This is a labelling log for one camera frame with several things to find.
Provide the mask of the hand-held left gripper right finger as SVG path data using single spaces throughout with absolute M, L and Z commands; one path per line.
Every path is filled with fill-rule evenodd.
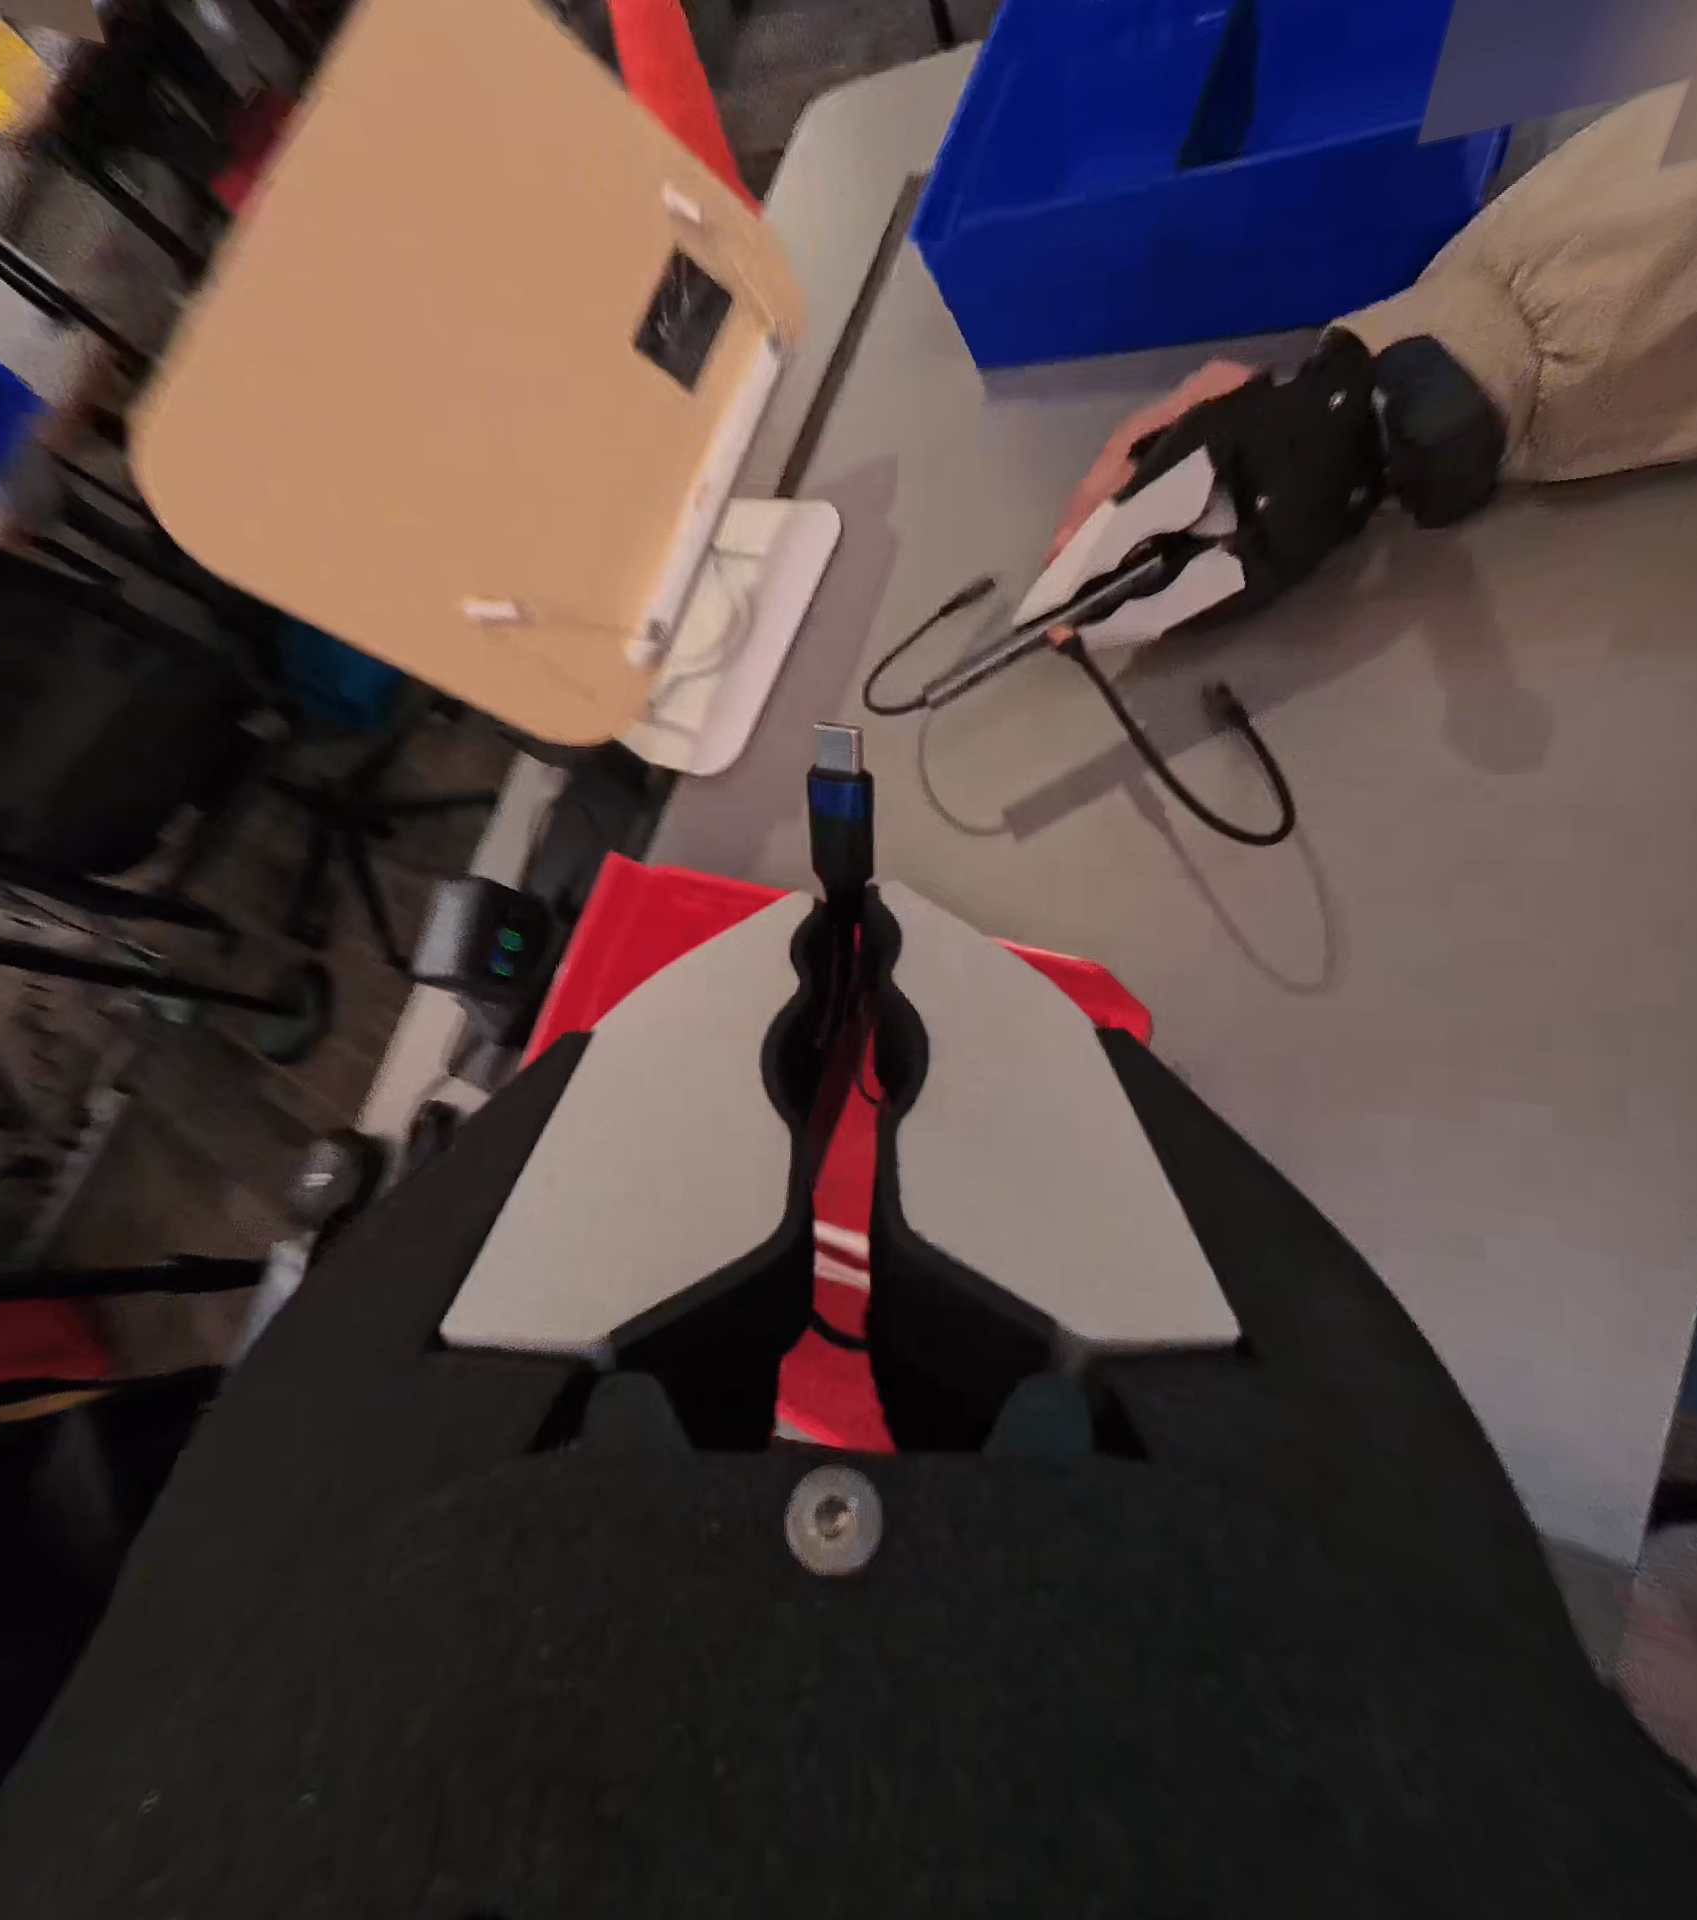
M 1009 946 L 901 883 L 877 1074 L 903 1229 L 1069 1359 L 1223 1352 L 1240 1320 L 1100 1030 Z

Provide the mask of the person's right forearm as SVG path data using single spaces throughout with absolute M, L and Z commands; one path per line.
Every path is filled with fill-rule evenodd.
M 1697 159 L 1682 88 L 1579 131 L 1406 291 L 1333 325 L 1380 359 L 1431 340 L 1483 392 L 1515 484 L 1697 465 Z

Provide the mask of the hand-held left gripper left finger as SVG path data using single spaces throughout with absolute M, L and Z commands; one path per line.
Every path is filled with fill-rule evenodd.
M 766 1046 L 798 998 L 788 892 L 645 981 L 572 1070 L 438 1325 L 445 1349 L 609 1364 L 737 1310 L 785 1354 L 812 1304 L 802 1124 Z

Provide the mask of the black office chair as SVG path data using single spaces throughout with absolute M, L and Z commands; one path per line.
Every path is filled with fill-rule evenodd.
M 191 595 L 198 628 L 94 578 L 0 549 L 0 889 L 58 908 L 211 935 L 235 928 L 191 884 L 240 808 L 283 804 L 304 829 L 279 908 L 316 946 L 334 884 L 353 884 L 401 968 L 373 847 L 412 824 L 486 815 L 493 787 L 414 791 L 399 766 L 437 700 L 401 678 L 374 709 L 323 689 L 318 639 L 184 561 L 126 539 Z

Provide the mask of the black power station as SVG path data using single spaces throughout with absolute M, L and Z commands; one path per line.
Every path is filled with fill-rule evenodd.
M 555 937 L 551 908 L 486 876 L 437 884 L 408 960 L 408 979 L 469 1002 L 511 1005 L 532 989 Z

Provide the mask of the red plastic bin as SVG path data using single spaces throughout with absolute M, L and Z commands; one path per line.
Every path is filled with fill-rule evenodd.
M 529 1034 L 523 1066 L 556 1040 L 591 1032 L 651 976 L 783 896 L 780 886 L 609 855 Z M 1099 1029 L 1125 1032 L 1141 1045 L 1152 1040 L 1148 1009 L 1099 962 L 1012 941 L 1004 949 Z M 783 1437 L 851 1452 L 893 1451 L 860 1351 L 869 1284 L 864 1230 L 877 1167 L 870 1095 L 866 1074 L 812 1189 L 815 1320 L 780 1364 L 777 1403 Z

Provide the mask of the grey desk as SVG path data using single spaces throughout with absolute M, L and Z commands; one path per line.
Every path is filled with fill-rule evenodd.
M 1112 428 L 1190 349 L 980 375 L 909 242 L 974 49 L 841 86 L 766 194 L 809 331 L 745 492 L 842 536 L 764 718 L 681 784 L 653 858 L 811 879 L 812 723 L 978 575 L 1009 600 Z M 1155 1049 L 1390 1281 L 1472 1396 L 1602 1668 L 1697 1320 L 1697 467 L 1385 514 L 1269 612 L 1127 692 L 1246 850 L 1190 824 L 1063 662 L 866 720 L 877 870 L 982 933 L 1099 960 Z

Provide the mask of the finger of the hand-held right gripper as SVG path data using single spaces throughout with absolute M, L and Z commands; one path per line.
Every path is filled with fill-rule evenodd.
M 1215 467 L 1203 448 L 1123 498 L 1109 498 L 1080 528 L 1091 545 L 1100 534 L 1187 534 L 1227 539 L 1227 492 L 1216 488 Z M 1073 543 L 1054 559 L 1012 612 L 1012 624 L 1050 611 L 1079 587 Z
M 1189 563 L 1177 578 L 1155 593 L 1129 599 L 1117 612 L 1080 628 L 1093 650 L 1121 650 L 1148 645 L 1160 635 L 1187 627 L 1199 614 L 1215 612 L 1245 588 L 1245 566 L 1233 545 L 1218 536 L 1187 534 L 1100 534 L 1088 543 L 1086 533 L 1073 540 L 1073 559 L 1079 564 L 1079 587 L 1123 564 L 1131 553 L 1147 543 L 1169 540 L 1172 549 L 1187 549 Z

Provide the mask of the person's right hand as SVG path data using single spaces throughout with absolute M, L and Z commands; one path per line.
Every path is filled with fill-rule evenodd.
M 1190 410 L 1216 400 L 1218 396 L 1235 392 L 1236 388 L 1245 386 L 1245 382 L 1255 378 L 1255 375 L 1257 369 L 1243 362 L 1230 359 L 1212 359 L 1180 380 L 1170 392 L 1166 392 L 1166 396 L 1160 396 L 1127 416 L 1115 428 L 1111 439 L 1100 448 L 1097 460 L 1075 488 L 1063 517 L 1053 530 L 1046 561 L 1057 561 L 1058 554 L 1080 533 L 1084 523 L 1088 523 L 1107 501 L 1115 498 L 1121 488 L 1129 484 L 1137 465 L 1132 454 L 1134 444 L 1166 431 Z

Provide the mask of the wooden board stand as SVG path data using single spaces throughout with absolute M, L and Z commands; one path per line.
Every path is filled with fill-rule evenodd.
M 728 770 L 841 540 L 745 498 L 780 237 L 551 10 L 355 4 L 126 432 L 203 569 L 560 748 Z

